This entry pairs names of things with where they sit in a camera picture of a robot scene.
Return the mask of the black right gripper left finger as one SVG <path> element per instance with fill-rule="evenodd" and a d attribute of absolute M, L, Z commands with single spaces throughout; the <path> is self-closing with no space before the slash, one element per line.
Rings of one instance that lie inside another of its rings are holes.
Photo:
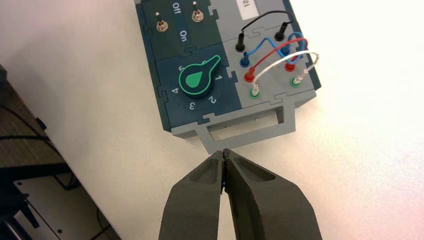
<path fill-rule="evenodd" d="M 224 168 L 216 151 L 170 190 L 163 209 L 160 240 L 216 240 Z"/>

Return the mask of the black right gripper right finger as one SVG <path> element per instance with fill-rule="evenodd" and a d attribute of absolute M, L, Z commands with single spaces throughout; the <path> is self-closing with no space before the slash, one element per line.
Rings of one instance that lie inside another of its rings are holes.
<path fill-rule="evenodd" d="M 314 209 L 296 184 L 232 150 L 223 156 L 236 239 L 322 239 Z"/>

